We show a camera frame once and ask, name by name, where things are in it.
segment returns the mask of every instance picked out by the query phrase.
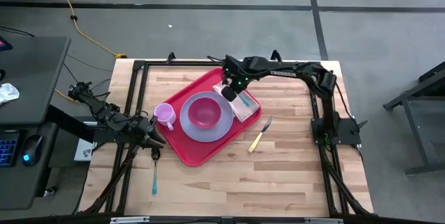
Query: black desk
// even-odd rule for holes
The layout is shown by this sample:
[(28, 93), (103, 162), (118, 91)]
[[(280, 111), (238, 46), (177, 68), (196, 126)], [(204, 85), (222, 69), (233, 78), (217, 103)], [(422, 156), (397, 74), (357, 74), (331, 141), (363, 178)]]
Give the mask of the black desk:
[(21, 145), (42, 124), (40, 134), (44, 136), (44, 147), (42, 158), (35, 166), (24, 167), (18, 157), (13, 167), (0, 168), (0, 210), (28, 209), (34, 198), (45, 190), (50, 171), (48, 163), (58, 128), (68, 128), (67, 131), (73, 133), (81, 132), (86, 126), (50, 105), (71, 40), (66, 37), (6, 40), (14, 48), (0, 52), (0, 68), (6, 71), (2, 83), (14, 85), (20, 96), (0, 105), (0, 131), (27, 130), (19, 142)]

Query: wooden table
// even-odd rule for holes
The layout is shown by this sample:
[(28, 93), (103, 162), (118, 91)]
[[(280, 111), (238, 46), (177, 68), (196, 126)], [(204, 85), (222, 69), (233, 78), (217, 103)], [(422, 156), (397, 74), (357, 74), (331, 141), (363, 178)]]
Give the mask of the wooden table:
[[(124, 108), (133, 66), (132, 59), (116, 61), (108, 102)], [(334, 70), (347, 98), (338, 61), (322, 61)], [(151, 67), (143, 110), (152, 114), (165, 101), (215, 67)], [(132, 113), (140, 85), (136, 82)], [(318, 148), (313, 144), (309, 121), (309, 90), (299, 79), (265, 77), (248, 90), (263, 113), (255, 124), (204, 165), (184, 165), (170, 146), (158, 163), (158, 194), (152, 195), (154, 163), (150, 150), (139, 150), (129, 183), (126, 215), (163, 216), (328, 216)], [(336, 91), (337, 111), (347, 117)], [(253, 154), (248, 148), (269, 116), (274, 120)], [(107, 185), (116, 144), (97, 150), (91, 161), (79, 209), (86, 209)], [(338, 147), (343, 179), (365, 209), (372, 211), (362, 161), (350, 146)], [(338, 191), (333, 186), (336, 206)], [(117, 187), (115, 202), (120, 196)]]

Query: gray floor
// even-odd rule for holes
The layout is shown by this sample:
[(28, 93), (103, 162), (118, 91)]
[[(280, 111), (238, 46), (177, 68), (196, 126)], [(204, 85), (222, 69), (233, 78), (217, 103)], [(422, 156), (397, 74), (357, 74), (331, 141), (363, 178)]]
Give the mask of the gray floor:
[[(63, 0), (21, 0), (63, 1)], [(310, 5), (309, 0), (72, 0), (73, 2)], [(444, 0), (318, 0), (320, 6), (444, 6)], [(319, 60), (311, 12), (265, 10), (95, 10), (77, 9), (80, 27), (113, 51), (130, 58), (206, 55), (268, 56)], [(0, 8), (0, 25), (36, 35), (68, 35), (71, 55), (105, 69), (111, 55), (82, 38), (62, 8)], [(330, 60), (341, 61), (353, 114), (369, 120), (362, 129), (366, 176), (375, 212), (382, 216), (445, 222), (445, 173), (407, 178), (404, 170), (421, 165), (401, 109), (382, 104), (412, 86), (420, 74), (444, 61), (445, 13), (321, 13)], [(97, 83), (110, 72), (92, 70), (67, 58), (78, 79)], [(66, 72), (58, 88), (73, 84)], [(107, 85), (97, 91), (105, 91)], [(88, 110), (55, 95), (53, 103), (72, 115)], [(85, 168), (64, 170), (53, 200), (28, 211), (0, 212), (0, 218), (69, 214), (81, 192)]]

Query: knife blade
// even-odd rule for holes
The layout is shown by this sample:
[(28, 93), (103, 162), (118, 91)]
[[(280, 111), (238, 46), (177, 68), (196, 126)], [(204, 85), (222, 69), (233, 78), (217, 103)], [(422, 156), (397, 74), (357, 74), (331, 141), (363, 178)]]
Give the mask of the knife blade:
[(263, 136), (263, 134), (266, 132), (267, 128), (269, 128), (270, 124), (272, 123), (273, 120), (273, 115), (271, 117), (269, 117), (269, 119), (267, 120), (266, 124), (263, 127), (263, 130), (261, 130), (261, 132), (258, 134), (257, 138), (255, 139), (255, 141), (252, 143), (252, 145), (249, 147), (249, 153), (253, 152), (253, 150), (255, 150), (255, 148), (258, 145), (259, 140), (261, 139), (261, 137)]

